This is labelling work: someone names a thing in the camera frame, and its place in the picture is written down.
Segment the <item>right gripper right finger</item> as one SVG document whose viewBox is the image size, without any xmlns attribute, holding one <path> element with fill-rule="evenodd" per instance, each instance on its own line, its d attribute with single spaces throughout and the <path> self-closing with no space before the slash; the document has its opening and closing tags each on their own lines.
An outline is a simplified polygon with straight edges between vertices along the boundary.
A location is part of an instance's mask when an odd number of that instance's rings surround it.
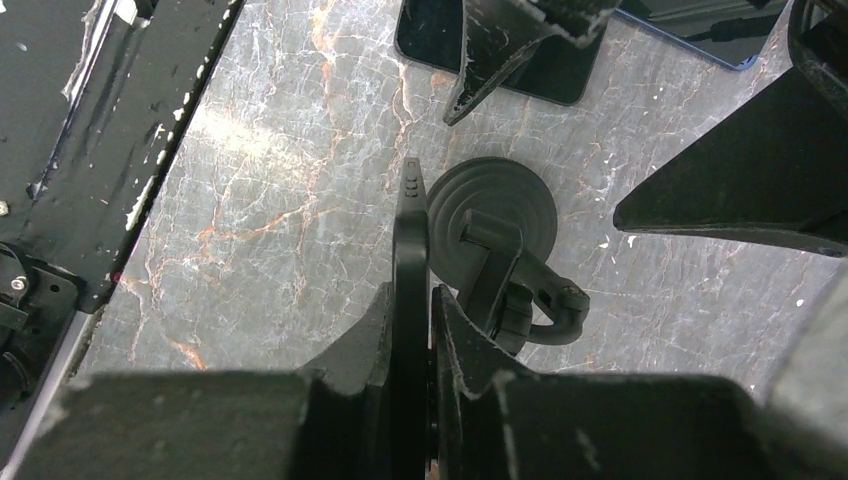
<svg viewBox="0 0 848 480">
<path fill-rule="evenodd" d="M 432 292 L 437 446 L 445 479 L 531 479 L 539 376 L 484 334 L 451 290 Z"/>
</svg>

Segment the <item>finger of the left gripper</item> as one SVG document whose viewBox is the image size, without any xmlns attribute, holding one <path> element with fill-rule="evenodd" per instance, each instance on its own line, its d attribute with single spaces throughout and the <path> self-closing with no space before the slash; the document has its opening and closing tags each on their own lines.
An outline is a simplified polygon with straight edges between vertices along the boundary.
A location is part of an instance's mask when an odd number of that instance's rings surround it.
<svg viewBox="0 0 848 480">
<path fill-rule="evenodd" d="M 618 1 L 464 1 L 458 79 L 443 115 L 454 126 L 523 63 L 558 37 L 589 46 L 607 26 Z"/>
<path fill-rule="evenodd" d="M 638 184 L 623 232 L 847 254 L 847 5 L 796 1 L 792 65 Z"/>
</svg>

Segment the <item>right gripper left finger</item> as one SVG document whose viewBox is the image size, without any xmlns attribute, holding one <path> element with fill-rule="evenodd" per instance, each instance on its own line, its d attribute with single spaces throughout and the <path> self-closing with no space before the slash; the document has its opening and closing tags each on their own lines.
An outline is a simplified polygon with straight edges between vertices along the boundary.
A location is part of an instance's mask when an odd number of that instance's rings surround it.
<svg viewBox="0 0 848 480">
<path fill-rule="evenodd" d="M 392 323 L 382 284 L 363 317 L 303 371 L 312 378 L 301 427 L 303 479 L 387 479 Z"/>
</svg>

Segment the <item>black round-base phone stand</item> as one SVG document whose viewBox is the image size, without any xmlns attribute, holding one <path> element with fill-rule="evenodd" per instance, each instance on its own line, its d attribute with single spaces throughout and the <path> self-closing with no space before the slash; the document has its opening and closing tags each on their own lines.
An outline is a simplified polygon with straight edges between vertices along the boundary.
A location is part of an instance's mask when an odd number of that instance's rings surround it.
<svg viewBox="0 0 848 480">
<path fill-rule="evenodd" d="M 484 335 L 511 355 L 528 343 L 579 339 L 590 298 L 547 264 L 558 216 L 539 175 L 513 160 L 475 158 L 436 180 L 427 207 L 431 270 Z"/>
</svg>

